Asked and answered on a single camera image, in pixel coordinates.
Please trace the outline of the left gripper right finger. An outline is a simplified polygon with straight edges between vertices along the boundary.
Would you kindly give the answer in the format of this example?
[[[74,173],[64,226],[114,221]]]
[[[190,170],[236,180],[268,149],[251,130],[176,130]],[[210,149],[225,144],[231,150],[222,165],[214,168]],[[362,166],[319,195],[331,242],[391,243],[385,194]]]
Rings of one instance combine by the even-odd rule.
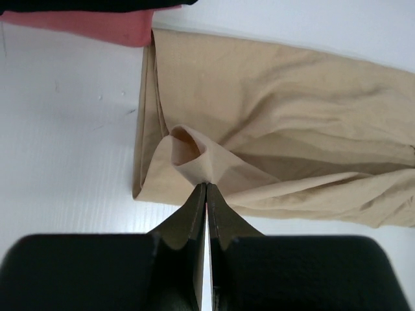
[[[235,238],[263,236],[227,203],[219,188],[208,183],[206,186],[206,219],[209,226],[211,258],[212,299],[214,310],[227,310],[229,298],[227,282],[228,268],[225,251]]]

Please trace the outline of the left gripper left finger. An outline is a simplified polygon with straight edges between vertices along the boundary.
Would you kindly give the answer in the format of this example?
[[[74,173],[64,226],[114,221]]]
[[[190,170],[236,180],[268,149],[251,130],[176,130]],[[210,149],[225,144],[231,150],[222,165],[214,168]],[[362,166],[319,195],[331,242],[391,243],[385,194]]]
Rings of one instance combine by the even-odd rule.
[[[197,185],[187,201],[150,232],[160,240],[146,310],[202,308],[206,194],[207,185]]]

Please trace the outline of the beige t shirt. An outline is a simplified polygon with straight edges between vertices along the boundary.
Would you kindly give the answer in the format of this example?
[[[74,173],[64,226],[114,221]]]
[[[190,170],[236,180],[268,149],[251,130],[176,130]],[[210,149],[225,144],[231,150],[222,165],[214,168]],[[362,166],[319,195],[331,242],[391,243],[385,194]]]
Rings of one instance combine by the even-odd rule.
[[[277,43],[155,29],[135,200],[215,184],[247,216],[414,226],[414,74]]]

